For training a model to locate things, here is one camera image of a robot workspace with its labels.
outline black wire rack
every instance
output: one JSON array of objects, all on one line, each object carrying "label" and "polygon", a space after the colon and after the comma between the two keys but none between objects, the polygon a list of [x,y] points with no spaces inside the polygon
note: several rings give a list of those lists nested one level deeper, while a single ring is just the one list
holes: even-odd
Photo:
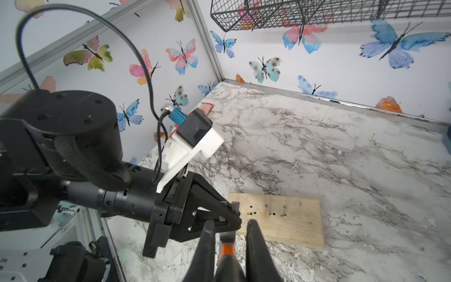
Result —
[{"label": "black wire rack", "polygon": [[210,15],[227,32],[372,18],[451,16],[451,0],[212,0]]}]

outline orange object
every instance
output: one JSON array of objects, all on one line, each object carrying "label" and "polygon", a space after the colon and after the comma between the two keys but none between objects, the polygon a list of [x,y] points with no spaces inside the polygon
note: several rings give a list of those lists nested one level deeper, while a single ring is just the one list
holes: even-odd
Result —
[{"label": "orange object", "polygon": [[245,81],[244,81],[244,79],[239,75],[239,74],[236,74],[236,81],[239,81],[239,82],[243,82],[243,83],[246,83]]},{"label": "orange object", "polygon": [[[153,139],[155,140],[155,142],[158,142],[158,137],[157,136],[158,136],[157,132],[154,132]],[[160,138],[163,139],[163,142],[165,140],[165,137],[166,137],[165,133],[164,132],[160,132]]]},{"label": "orange object", "polygon": [[221,248],[221,257],[225,256],[226,254],[231,254],[232,256],[235,256],[235,247],[233,244],[223,244]]},{"label": "orange object", "polygon": [[402,113],[401,107],[396,102],[396,100],[392,96],[387,96],[387,98],[382,98],[379,103],[376,105],[377,109],[394,111],[397,113]]},{"label": "orange object", "polygon": [[208,113],[212,110],[213,104],[210,103],[202,103],[200,104],[200,110],[203,111],[204,114],[208,115]]}]

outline metal pin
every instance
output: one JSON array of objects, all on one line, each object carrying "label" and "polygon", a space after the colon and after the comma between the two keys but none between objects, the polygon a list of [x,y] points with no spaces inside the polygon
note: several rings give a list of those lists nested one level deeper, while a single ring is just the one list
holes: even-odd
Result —
[{"label": "metal pin", "polygon": [[269,206],[268,206],[267,203],[265,204],[265,208],[266,208],[266,210],[268,211],[268,214],[271,215],[271,211],[269,210]]}]

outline watercolor butterfly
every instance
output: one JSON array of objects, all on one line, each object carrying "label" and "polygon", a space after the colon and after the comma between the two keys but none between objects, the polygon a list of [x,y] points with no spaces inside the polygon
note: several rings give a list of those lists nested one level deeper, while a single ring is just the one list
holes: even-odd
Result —
[{"label": "watercolor butterfly", "polygon": [[143,67],[140,65],[131,64],[129,67],[129,72],[131,75],[138,77],[137,82],[139,85],[145,85],[147,83],[145,71],[148,71],[150,78],[152,78],[155,69],[159,67],[157,67],[158,62],[156,63],[155,67],[152,67],[149,60],[149,54],[147,53],[146,49],[141,50],[141,57],[143,57],[143,60],[146,63],[147,70],[143,70]]},{"label": "watercolor butterfly", "polygon": [[183,15],[186,15],[188,18],[191,18],[189,11],[187,9],[187,5],[183,6],[182,0],[166,0],[166,3],[169,4],[170,9],[175,9],[175,20],[177,22],[183,21]]},{"label": "watercolor butterfly", "polygon": [[[25,13],[28,13],[30,10],[44,5],[44,0],[15,0],[16,9]],[[44,15],[44,12],[37,13],[33,17],[39,18]]]},{"label": "watercolor butterfly", "polygon": [[402,113],[401,107],[392,96],[382,98],[379,103],[377,103],[375,108]]},{"label": "watercolor butterfly", "polygon": [[160,111],[164,112],[166,107],[168,106],[176,106],[179,109],[181,109],[181,107],[183,106],[187,106],[189,103],[188,96],[183,92],[184,92],[183,86],[180,85],[174,93],[174,99],[170,95],[169,99],[166,99],[171,101],[171,103],[164,104],[163,107],[161,107]]},{"label": "watercolor butterfly", "polygon": [[[125,2],[128,2],[128,1],[130,1],[130,0],[119,0],[119,2],[120,2],[121,4],[123,4],[123,3],[125,3]],[[116,4],[116,3],[111,3],[111,2],[110,2],[110,4],[111,4],[111,5],[119,6],[119,4]]]},{"label": "watercolor butterfly", "polygon": [[167,48],[166,52],[169,54],[169,59],[171,62],[177,61],[175,64],[175,69],[179,72],[179,74],[185,74],[186,64],[192,66],[193,68],[197,67],[199,59],[193,55],[194,51],[196,51],[196,39],[192,39],[188,44],[186,44],[185,50],[182,48],[182,41],[180,43],[177,42],[181,51]]},{"label": "watercolor butterfly", "polygon": [[202,92],[202,94],[204,94],[205,96],[208,95],[210,93],[210,91],[215,88],[218,85],[217,82],[213,82],[212,85],[210,85],[210,83],[208,83],[207,85],[199,85],[198,88],[200,90],[200,92]]},{"label": "watercolor butterfly", "polygon": [[246,83],[246,82],[244,81],[244,79],[241,77],[241,75],[239,75],[239,74],[236,74],[235,80],[236,80],[236,81],[239,81],[239,82]]},{"label": "watercolor butterfly", "polygon": [[258,80],[259,83],[263,82],[263,79],[268,77],[272,81],[277,81],[279,79],[279,75],[281,72],[279,71],[277,66],[280,66],[281,59],[278,57],[269,59],[266,63],[263,63],[264,59],[260,60],[261,64],[256,61],[249,62],[249,66],[254,70],[254,76]]},{"label": "watercolor butterfly", "polygon": [[393,27],[385,20],[373,19],[371,23],[373,24],[371,28],[376,33],[374,37],[378,42],[363,44],[360,47],[362,50],[360,56],[371,58],[388,49],[379,60],[388,55],[388,62],[394,69],[408,69],[410,64],[414,62],[413,57],[406,51],[418,52],[420,47],[426,47],[438,41],[445,41],[445,38],[451,36],[451,33],[448,32],[425,32],[406,36],[406,34],[421,24],[419,23],[407,31],[410,26],[409,23],[405,31],[398,37]]},{"label": "watercolor butterfly", "polygon": [[124,110],[124,106],[119,108],[122,110],[121,113],[117,113],[117,125],[119,126],[119,131],[125,130],[126,125],[130,126],[130,122],[136,125],[141,124],[143,121],[143,116],[136,115],[138,112],[139,99],[130,104],[127,110]]},{"label": "watercolor butterfly", "polygon": [[212,36],[215,39],[215,41],[218,43],[218,44],[215,45],[216,51],[218,53],[224,52],[224,53],[227,53],[229,58],[235,57],[235,54],[233,53],[231,48],[235,44],[236,39],[234,39],[234,38],[230,38],[230,39],[227,39],[227,40],[225,38],[221,39],[221,37],[219,37],[219,35],[217,35],[213,31],[210,30],[210,33],[212,34]]},{"label": "watercolor butterfly", "polygon": [[99,37],[96,36],[83,44],[83,48],[86,50],[73,51],[64,55],[63,62],[66,66],[70,64],[83,65],[88,63],[88,70],[99,69],[105,72],[103,62],[112,62],[113,57],[111,57],[111,52],[108,51],[109,45],[103,45],[100,48],[99,46]]},{"label": "watercolor butterfly", "polygon": [[[326,22],[329,22],[331,18],[332,16],[329,15],[326,19]],[[287,27],[291,26],[288,20],[285,20],[283,24]],[[291,50],[296,43],[298,43],[299,45],[302,41],[305,50],[309,54],[312,54],[314,51],[317,51],[319,47],[321,47],[321,42],[319,38],[315,36],[315,33],[324,32],[326,30],[327,24],[297,26],[284,33],[284,35],[282,36],[283,44],[288,48],[288,50]]]},{"label": "watercolor butterfly", "polygon": [[[26,88],[22,88],[22,89],[28,92],[29,90],[31,90],[31,85],[28,85],[28,88],[29,89],[26,89]],[[48,76],[46,76],[46,78],[44,78],[44,81],[42,82],[42,84],[39,85],[39,89],[48,90],[50,93],[56,92],[56,81],[53,79],[53,77],[48,75]],[[18,99],[20,99],[23,95],[24,95],[24,93],[22,93],[22,94],[3,94],[3,95],[0,95],[0,102],[12,105]]]},{"label": "watercolor butterfly", "polygon": [[299,82],[298,87],[302,90],[302,93],[304,93],[304,94],[321,96],[321,97],[331,98],[331,99],[336,98],[338,96],[338,93],[335,91],[333,91],[333,92],[316,91],[316,89],[318,89],[319,86],[316,87],[316,84],[315,84],[315,87],[312,87],[310,85],[310,83],[308,83],[308,81],[302,75],[298,76],[298,82]]}]

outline marble countertop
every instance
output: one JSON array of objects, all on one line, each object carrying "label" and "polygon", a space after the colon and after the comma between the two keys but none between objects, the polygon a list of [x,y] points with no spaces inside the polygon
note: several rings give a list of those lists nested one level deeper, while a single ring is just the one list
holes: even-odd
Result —
[{"label": "marble countertop", "polygon": [[[451,281],[451,156],[442,133],[221,83],[203,102],[225,143],[191,161],[219,193],[321,200],[326,248],[267,242],[285,281]],[[149,154],[141,165],[151,166]],[[128,282],[180,281],[197,240],[141,256],[147,224],[108,220]],[[237,258],[244,265],[244,237]]]}]

